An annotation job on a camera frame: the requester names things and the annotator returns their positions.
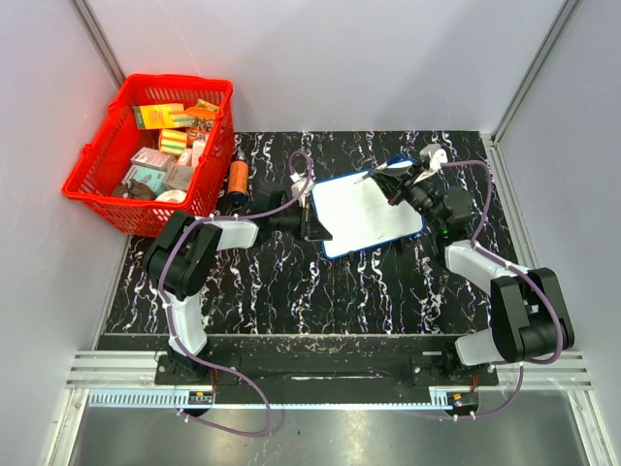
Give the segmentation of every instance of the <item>basket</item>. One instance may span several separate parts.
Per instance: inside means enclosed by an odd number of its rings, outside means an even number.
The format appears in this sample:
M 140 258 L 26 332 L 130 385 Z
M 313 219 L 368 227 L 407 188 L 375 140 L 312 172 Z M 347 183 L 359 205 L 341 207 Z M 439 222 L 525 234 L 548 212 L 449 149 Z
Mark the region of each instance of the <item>basket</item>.
M 108 114 L 62 188 L 69 199 L 83 202 L 123 233 L 155 237 L 174 211 L 208 216 L 224 182 L 235 136 L 231 116 L 233 86 L 228 81 L 176 75 L 132 75 L 108 106 Z M 156 131 L 139 130 L 133 107 L 204 99 L 220 107 L 212 133 L 182 203 L 111 197 L 142 147 L 157 147 Z

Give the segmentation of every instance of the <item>orange bottle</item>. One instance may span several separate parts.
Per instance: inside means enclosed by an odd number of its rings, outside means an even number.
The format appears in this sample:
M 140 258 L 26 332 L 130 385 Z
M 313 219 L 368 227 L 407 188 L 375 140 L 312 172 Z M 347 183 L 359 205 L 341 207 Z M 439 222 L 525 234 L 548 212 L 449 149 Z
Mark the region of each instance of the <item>orange bottle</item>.
M 248 200 L 248 162 L 244 154 L 238 152 L 229 172 L 227 197 L 231 203 L 241 206 Z

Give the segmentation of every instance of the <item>wall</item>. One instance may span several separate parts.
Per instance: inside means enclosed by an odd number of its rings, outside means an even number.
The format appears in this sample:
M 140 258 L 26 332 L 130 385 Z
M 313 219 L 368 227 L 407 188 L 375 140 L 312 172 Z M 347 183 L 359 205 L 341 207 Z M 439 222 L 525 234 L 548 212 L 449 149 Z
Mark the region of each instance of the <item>wall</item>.
M 31 466 L 124 244 L 60 194 L 114 86 L 66 0 L 4 2 L 0 46 L 0 457 Z
M 620 2 L 583 2 L 501 141 L 539 263 L 560 277 L 617 453 L 620 21 Z
M 490 132 L 563 0 L 89 3 L 125 73 L 231 80 L 240 131 Z

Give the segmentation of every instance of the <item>reflective floor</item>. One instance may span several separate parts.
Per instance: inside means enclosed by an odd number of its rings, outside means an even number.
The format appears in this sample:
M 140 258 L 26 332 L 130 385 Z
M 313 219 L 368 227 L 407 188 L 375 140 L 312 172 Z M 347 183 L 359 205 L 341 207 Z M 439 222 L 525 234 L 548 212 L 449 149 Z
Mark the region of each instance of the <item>reflective floor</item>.
M 482 411 L 500 405 L 484 393 Z M 172 411 L 87 408 L 73 465 L 584 465 L 569 401 L 525 392 L 494 418 L 454 423 L 403 412 L 276 412 L 276 428 L 248 439 L 184 423 Z M 261 428 L 260 411 L 205 418 Z

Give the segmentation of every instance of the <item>black marble table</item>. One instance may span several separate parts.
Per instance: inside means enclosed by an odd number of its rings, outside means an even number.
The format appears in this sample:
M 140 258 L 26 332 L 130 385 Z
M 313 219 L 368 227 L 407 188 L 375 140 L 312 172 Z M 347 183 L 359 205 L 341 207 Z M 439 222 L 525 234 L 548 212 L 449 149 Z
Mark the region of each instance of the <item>black marble table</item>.
M 485 160 L 477 132 L 295 132 L 239 133 L 236 150 L 250 162 L 251 182 L 290 185 L 287 156 L 306 150 L 319 179 L 382 163 L 397 153 L 416 157 L 440 143 L 449 160 Z M 296 164 L 302 171 L 302 160 Z M 481 211 L 486 192 L 480 168 L 447 169 L 445 188 L 461 185 Z M 515 253 L 500 199 L 493 193 L 479 241 L 510 260 Z M 222 197 L 221 214 L 233 214 Z M 125 257 L 104 335 L 162 335 L 162 302 L 147 279 L 142 259 L 150 238 L 134 237 Z M 488 298 L 464 279 L 430 260 L 424 232 L 396 244 L 330 260 L 321 244 L 294 242 L 277 233 L 251 250 L 225 250 L 215 258 L 202 291 L 204 325 L 212 334 L 437 334 L 465 333 L 487 326 Z

